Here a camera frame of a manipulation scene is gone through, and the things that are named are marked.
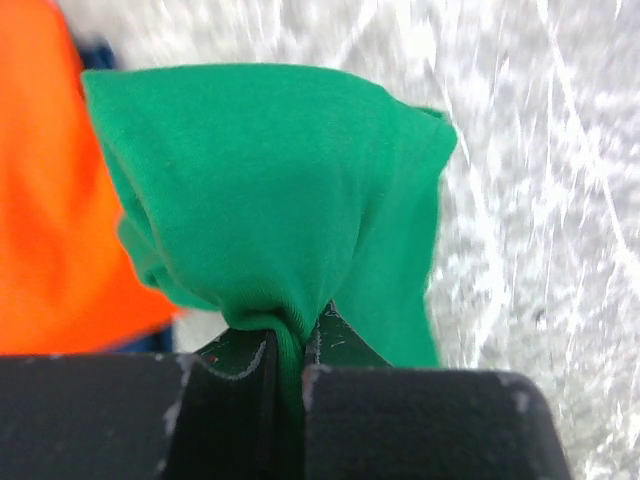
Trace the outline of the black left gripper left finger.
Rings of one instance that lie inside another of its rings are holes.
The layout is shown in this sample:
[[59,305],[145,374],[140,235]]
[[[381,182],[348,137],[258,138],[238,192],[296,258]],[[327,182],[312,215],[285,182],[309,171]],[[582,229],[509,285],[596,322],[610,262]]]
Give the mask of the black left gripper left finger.
[[243,382],[259,378],[275,383],[278,371],[277,337],[272,330],[228,329],[197,351],[193,381]]

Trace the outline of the green t shirt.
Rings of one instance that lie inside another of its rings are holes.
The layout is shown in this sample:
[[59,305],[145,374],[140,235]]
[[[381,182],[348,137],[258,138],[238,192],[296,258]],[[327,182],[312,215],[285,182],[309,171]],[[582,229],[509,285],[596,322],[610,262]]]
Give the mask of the green t shirt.
[[299,65],[101,70],[82,83],[137,276],[233,329],[274,331],[294,416],[329,304],[391,365],[437,365],[424,296],[457,144],[444,113]]

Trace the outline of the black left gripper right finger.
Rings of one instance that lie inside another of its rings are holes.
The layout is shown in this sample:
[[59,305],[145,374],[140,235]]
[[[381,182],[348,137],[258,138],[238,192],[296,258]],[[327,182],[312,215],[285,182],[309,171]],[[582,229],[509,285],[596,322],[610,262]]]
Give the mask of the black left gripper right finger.
[[323,309],[305,346],[305,365],[319,364],[350,368],[390,366],[345,322],[333,302]]

